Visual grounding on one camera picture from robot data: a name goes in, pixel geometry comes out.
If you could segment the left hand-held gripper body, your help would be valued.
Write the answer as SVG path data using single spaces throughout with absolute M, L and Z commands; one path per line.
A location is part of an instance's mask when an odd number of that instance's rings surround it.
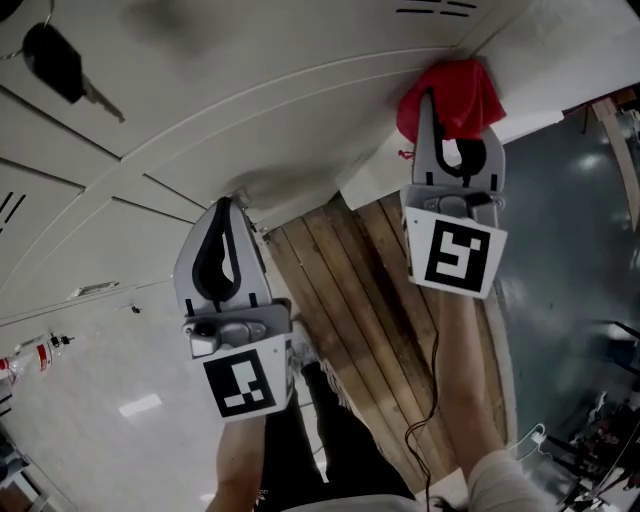
M 291 304 L 202 314 L 182 327 L 217 416 L 233 422 L 284 410 L 294 390 Z

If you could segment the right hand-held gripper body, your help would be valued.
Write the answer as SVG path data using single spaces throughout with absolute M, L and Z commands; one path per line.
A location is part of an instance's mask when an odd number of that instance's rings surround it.
M 502 205 L 500 196 L 478 189 L 405 186 L 401 213 L 409 280 L 487 298 L 508 237 L 498 227 Z

